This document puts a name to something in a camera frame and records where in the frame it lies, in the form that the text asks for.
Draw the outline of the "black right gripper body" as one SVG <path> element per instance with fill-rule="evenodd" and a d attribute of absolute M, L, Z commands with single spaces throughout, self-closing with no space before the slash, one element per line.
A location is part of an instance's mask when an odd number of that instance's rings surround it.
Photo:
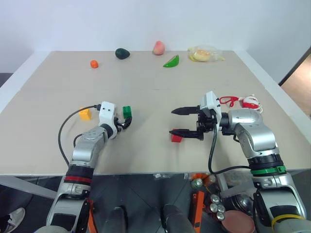
<path fill-rule="evenodd" d="M 197 138 L 199 140 L 204 139 L 204 133 L 213 131 L 214 125 L 217 125 L 216 112 L 213 109 L 206 109 L 207 113 L 203 110 L 198 110 L 198 120 L 196 122 L 196 128 L 198 132 Z"/>

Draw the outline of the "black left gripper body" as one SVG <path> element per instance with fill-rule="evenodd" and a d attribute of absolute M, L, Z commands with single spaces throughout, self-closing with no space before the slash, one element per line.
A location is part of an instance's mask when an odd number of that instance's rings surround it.
<path fill-rule="evenodd" d="M 114 117 L 114 124 L 117 132 L 120 133 L 122 130 L 126 130 L 129 127 L 129 118 L 125 119 L 124 122 L 119 122 L 119 119 Z"/>

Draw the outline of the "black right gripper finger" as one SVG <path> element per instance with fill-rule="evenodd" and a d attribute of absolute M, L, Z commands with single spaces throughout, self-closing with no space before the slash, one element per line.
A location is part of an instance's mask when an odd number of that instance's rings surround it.
<path fill-rule="evenodd" d="M 169 131 L 169 133 L 182 138 L 195 138 L 198 140 L 204 140 L 204 133 L 200 131 L 191 131 L 189 129 L 174 129 Z"/>
<path fill-rule="evenodd" d="M 179 107 L 171 111 L 172 114 L 187 116 L 191 114 L 198 114 L 200 111 L 200 106 L 192 106 L 192 107 Z"/>

